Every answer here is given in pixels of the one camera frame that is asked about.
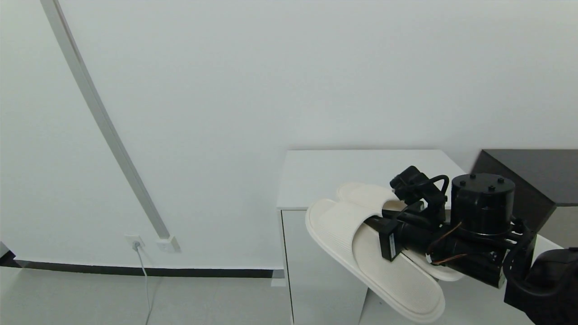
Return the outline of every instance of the black cylindrical motor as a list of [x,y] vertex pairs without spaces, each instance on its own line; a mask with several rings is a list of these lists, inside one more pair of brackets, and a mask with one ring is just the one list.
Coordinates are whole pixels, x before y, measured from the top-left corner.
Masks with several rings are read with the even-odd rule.
[[451,225],[476,237],[508,233],[514,205],[514,182],[499,175],[479,173],[451,181]]

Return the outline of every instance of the white cable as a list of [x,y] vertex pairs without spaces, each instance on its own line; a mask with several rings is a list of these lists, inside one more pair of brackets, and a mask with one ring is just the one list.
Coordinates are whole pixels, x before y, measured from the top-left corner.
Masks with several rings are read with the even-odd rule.
[[140,256],[140,252],[139,252],[140,243],[134,242],[132,244],[132,248],[136,251],[136,254],[138,254],[138,256],[139,256],[140,267],[143,269],[143,273],[144,273],[144,288],[146,291],[146,302],[147,302],[147,306],[149,307],[149,313],[147,314],[146,321],[144,322],[144,325],[147,325],[149,323],[150,313],[152,311],[151,306],[150,306],[150,299],[149,299],[149,276],[146,273],[145,265],[143,264],[143,259]]

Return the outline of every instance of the cabinet top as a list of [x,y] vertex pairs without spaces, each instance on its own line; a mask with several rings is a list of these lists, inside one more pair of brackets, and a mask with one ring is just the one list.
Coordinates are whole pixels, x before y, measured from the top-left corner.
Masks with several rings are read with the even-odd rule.
[[444,174],[451,180],[465,173],[441,150],[290,150],[277,209],[307,210],[316,200],[335,200],[337,188],[347,182],[389,187],[390,180],[410,165],[430,178]]

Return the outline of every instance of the black tabletop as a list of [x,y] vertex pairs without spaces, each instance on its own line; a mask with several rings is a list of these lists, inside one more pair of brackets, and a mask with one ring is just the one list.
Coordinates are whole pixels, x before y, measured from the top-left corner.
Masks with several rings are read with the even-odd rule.
[[578,205],[578,150],[486,149],[559,206]]

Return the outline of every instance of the white slipper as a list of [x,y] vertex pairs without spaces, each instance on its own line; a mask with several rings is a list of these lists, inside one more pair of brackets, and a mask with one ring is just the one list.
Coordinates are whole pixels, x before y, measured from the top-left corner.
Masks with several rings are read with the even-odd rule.
[[[337,197],[341,201],[349,201],[364,206],[381,216],[382,209],[401,210],[405,203],[397,199],[391,189],[372,184],[345,183],[337,189]],[[404,250],[402,254],[410,258],[434,278],[442,281],[457,281],[464,275],[454,269],[430,264],[424,254],[418,254],[411,250]]]
[[387,304],[414,322],[434,322],[446,307],[442,288],[406,256],[393,262],[381,257],[378,233],[364,224],[374,215],[355,203],[326,199],[310,206],[305,219],[317,244]]

